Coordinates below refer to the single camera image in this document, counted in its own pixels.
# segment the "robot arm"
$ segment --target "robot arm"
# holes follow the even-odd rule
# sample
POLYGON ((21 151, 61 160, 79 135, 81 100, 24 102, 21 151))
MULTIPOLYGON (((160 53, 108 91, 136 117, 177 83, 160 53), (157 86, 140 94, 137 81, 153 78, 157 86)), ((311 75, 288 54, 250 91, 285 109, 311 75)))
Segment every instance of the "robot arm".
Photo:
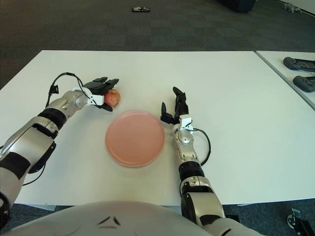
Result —
POLYGON ((214 236, 259 236, 237 221, 225 218, 223 207, 209 180, 202 171, 199 159, 193 148, 192 118, 188 114, 186 95, 174 87, 176 95, 174 118, 166 112, 162 104, 161 120, 174 124, 173 147, 175 150, 181 179, 182 216, 202 227, 214 236))
POLYGON ((51 102, 4 144, 0 158, 0 227, 9 220, 9 212, 27 173, 39 171, 56 148, 54 139, 62 126, 86 105, 108 109, 104 96, 117 82, 106 77, 74 88, 51 102))

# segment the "white table surface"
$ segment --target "white table surface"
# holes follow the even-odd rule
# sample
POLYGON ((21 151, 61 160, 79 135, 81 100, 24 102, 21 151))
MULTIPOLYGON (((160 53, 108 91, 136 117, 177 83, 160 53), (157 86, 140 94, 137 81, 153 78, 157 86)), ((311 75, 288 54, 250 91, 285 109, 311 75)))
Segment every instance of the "white table surface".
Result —
MULTIPOLYGON (((171 125, 163 124, 159 158, 141 168, 117 164, 104 144, 106 128, 123 112, 159 117, 164 101, 173 113, 173 86, 186 92, 194 127, 211 139, 203 170, 222 204, 315 198, 315 112, 254 52, 42 51, 0 90, 1 144, 43 110, 51 82, 66 71, 84 83, 119 78, 121 102, 113 113, 94 106, 78 111, 55 139, 44 174, 22 188, 17 203, 179 205, 171 125)), ((60 78, 58 85, 61 94, 77 86, 72 77, 60 78)), ((194 136, 202 159, 206 141, 194 136)))
POLYGON ((309 77, 315 76, 315 74, 290 70, 283 63, 283 59, 286 57, 315 60, 315 53, 273 51, 257 51, 257 53, 315 110, 315 92, 304 92, 293 83, 293 79, 298 75, 309 77))

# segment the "silver arm segment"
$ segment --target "silver arm segment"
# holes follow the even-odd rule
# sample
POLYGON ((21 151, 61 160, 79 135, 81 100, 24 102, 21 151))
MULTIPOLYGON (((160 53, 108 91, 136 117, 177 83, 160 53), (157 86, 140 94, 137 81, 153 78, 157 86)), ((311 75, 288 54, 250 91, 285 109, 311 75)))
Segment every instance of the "silver arm segment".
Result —
POLYGON ((225 218, 223 207, 209 180, 204 176, 193 148, 192 119, 180 116, 173 128, 173 146, 180 173, 182 215, 213 236, 260 236, 232 219, 225 218))
POLYGON ((88 101, 89 98, 82 91, 66 92, 4 144, 0 158, 1 226, 9 218, 9 210, 21 190, 26 174, 43 167, 56 148, 54 139, 59 130, 88 101))

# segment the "black cable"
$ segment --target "black cable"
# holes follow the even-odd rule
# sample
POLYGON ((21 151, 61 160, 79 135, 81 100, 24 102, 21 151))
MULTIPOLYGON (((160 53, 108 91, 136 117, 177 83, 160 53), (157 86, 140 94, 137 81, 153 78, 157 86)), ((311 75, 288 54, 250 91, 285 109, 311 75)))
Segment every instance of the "black cable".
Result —
POLYGON ((76 76, 75 74, 73 74, 73 73, 64 72, 64 73, 61 73, 59 76, 57 76, 57 78, 55 78, 54 81, 52 82, 52 84, 50 85, 50 89, 49 89, 49 92, 48 92, 48 99, 47 99, 47 103, 46 103, 46 106, 45 106, 45 107, 48 107, 48 105, 49 105, 50 97, 51 97, 51 95, 53 94, 53 93, 52 93, 52 88, 54 88, 55 82, 57 81, 57 79, 59 79, 61 76, 64 76, 64 75, 68 75, 68 76, 73 76, 73 77, 75 77, 75 78, 77 79, 77 82, 78 82, 78 84, 79 84, 79 87, 80 87, 82 93, 89 99, 89 96, 88 96, 88 95, 83 91, 83 89, 82 89, 83 83, 82 83, 82 81, 80 80, 80 78, 77 77, 77 76, 76 76))
POLYGON ((188 129, 188 131, 200 131, 201 133, 204 134, 204 136, 206 137, 206 139, 207 139, 207 141, 208 141, 208 146, 209 146, 208 154, 207 154, 207 156, 206 156, 206 159, 204 159, 204 160, 200 163, 200 165, 203 166, 203 165, 206 164, 206 162, 208 161, 209 156, 210 156, 210 153, 211 153, 211 143, 210 143, 210 139, 209 139, 208 135, 206 134, 206 132, 203 131, 203 130, 201 130, 201 129, 196 129, 196 128, 195 128, 195 129, 191 129, 191 130, 188 129))
POLYGON ((39 174, 39 176, 38 176, 36 179, 32 180, 31 182, 25 183, 25 184, 23 184, 22 186, 28 185, 28 184, 33 183, 33 182, 35 182, 36 180, 38 180, 38 179, 39 179, 39 177, 43 174, 44 169, 45 169, 45 166, 46 166, 46 163, 44 164, 44 166, 43 166, 43 169, 42 169, 41 173, 39 174))

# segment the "apple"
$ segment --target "apple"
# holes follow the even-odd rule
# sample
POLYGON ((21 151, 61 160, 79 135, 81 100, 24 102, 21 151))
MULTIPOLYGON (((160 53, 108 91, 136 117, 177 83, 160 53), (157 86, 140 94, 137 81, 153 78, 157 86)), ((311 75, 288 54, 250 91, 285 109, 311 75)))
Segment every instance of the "apple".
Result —
POLYGON ((120 100, 120 94, 116 89, 110 89, 105 95, 104 95, 104 102, 114 108, 117 103, 119 103, 120 100))

